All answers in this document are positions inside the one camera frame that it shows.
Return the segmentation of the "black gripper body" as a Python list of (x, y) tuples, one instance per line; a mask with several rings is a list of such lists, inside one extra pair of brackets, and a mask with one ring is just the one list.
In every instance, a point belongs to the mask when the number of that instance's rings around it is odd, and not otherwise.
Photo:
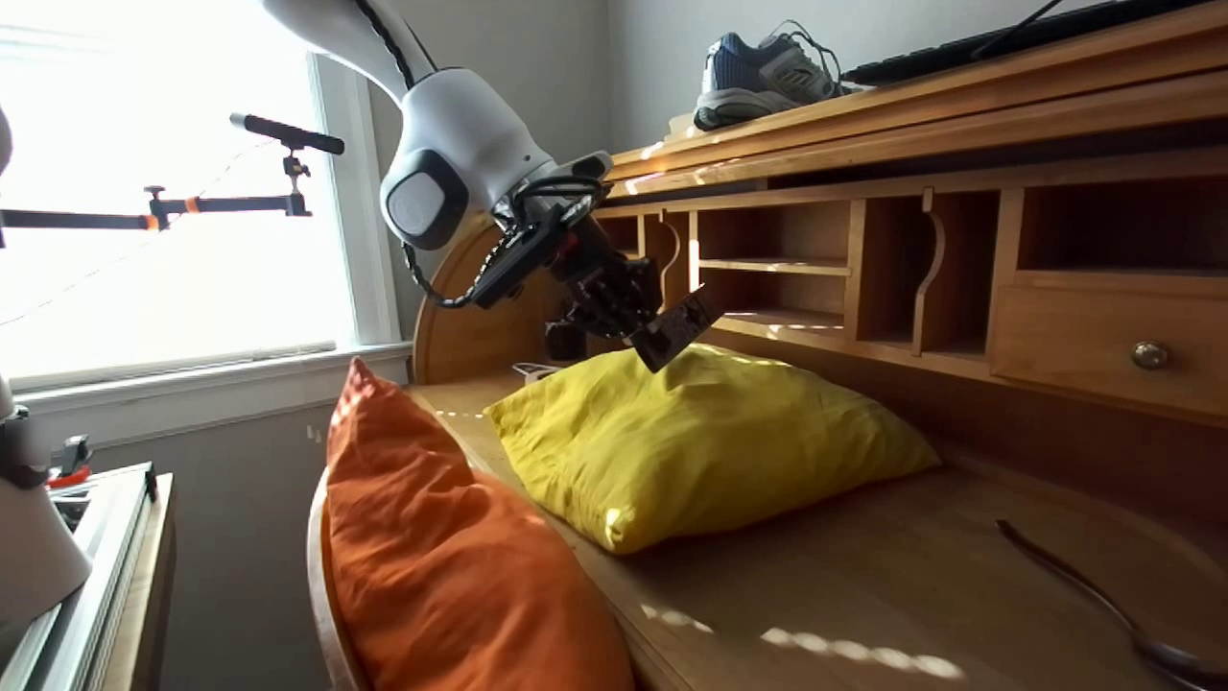
[(627, 256), (597, 236), (568, 236), (551, 276), (568, 288), (568, 319), (583, 334), (628, 340), (660, 310), (655, 265)]

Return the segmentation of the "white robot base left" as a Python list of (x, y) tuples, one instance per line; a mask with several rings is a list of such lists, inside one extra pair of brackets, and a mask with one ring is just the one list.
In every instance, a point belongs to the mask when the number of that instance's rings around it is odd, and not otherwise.
[(0, 380), (0, 640), (16, 644), (93, 571), (46, 488), (29, 410)]

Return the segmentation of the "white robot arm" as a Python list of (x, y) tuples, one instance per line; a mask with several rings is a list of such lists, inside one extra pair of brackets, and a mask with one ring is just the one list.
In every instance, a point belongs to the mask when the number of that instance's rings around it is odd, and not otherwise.
[[(547, 268), (578, 302), (588, 329), (628, 343), (648, 370), (675, 355), (648, 268), (620, 256), (591, 221), (607, 198), (607, 154), (573, 163), (545, 154), (478, 72), (442, 68), (387, 0), (261, 6), (282, 31), (398, 108), (380, 217), (437, 308), (491, 308)], [(422, 276), (417, 253), (442, 249), (469, 221), (491, 221), (500, 244), (470, 286), (446, 297)]]

